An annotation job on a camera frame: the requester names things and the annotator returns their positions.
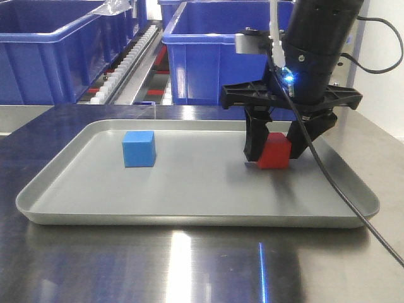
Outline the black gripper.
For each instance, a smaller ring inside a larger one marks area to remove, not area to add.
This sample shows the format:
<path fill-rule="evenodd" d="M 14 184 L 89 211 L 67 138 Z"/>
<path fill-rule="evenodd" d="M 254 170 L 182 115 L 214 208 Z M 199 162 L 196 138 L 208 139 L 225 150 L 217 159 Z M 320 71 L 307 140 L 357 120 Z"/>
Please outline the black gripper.
<path fill-rule="evenodd" d="M 303 135 L 287 98 L 290 98 L 303 120 L 311 141 L 333 128 L 337 116 L 335 107 L 355 110 L 362 94 L 353 88 L 328 84 L 328 74 L 310 74 L 304 71 L 276 72 L 267 70 L 262 79 L 234 85 L 224 85 L 220 101 L 224 109 L 232 106 L 244 108 L 246 142 L 244 154 L 248 162 L 257 162 L 262 155 L 272 120 L 293 121 L 287 133 L 291 142 L 290 158 L 299 158 L 308 143 Z"/>

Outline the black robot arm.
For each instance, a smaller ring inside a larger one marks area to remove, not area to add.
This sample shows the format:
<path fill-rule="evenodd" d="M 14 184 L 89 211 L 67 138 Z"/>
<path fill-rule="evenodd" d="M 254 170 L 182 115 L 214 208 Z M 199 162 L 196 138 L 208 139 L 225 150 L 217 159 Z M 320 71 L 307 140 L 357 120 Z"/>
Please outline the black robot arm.
<path fill-rule="evenodd" d="M 362 95 L 353 88 L 329 84 L 362 1 L 297 1 L 281 37 L 285 65 L 275 61 L 276 30 L 243 30 L 256 52 L 266 54 L 260 80 L 224 85 L 220 101 L 224 109 L 242 106 L 246 117 L 244 154 L 257 162 L 263 152 L 271 122 L 271 108 L 295 114 L 288 129 L 289 157 L 299 158 L 316 138 L 335 126 L 333 109 L 356 109 Z"/>

